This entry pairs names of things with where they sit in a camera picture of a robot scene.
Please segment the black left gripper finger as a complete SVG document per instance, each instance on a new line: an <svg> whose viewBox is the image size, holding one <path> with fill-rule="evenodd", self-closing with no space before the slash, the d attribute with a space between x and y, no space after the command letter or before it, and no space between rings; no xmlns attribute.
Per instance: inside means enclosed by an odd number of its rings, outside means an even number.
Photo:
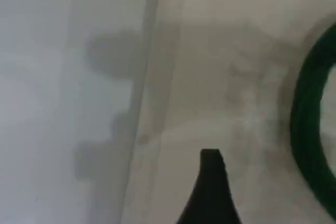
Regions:
<svg viewBox="0 0 336 224"><path fill-rule="evenodd" d="M197 179L177 223L241 223L220 150L201 150Z"/></svg>

